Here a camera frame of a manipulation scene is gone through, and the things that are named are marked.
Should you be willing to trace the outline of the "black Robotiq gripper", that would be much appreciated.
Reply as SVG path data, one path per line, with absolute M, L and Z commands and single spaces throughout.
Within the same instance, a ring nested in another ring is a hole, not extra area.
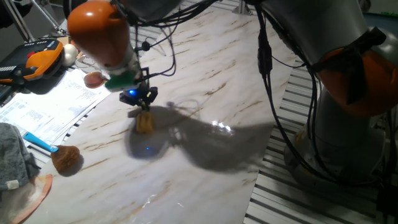
M 128 105 L 137 105 L 142 110 L 149 111 L 150 105 L 158 95 L 156 86 L 150 88 L 138 88 L 135 90 L 123 91 L 119 94 L 119 100 Z

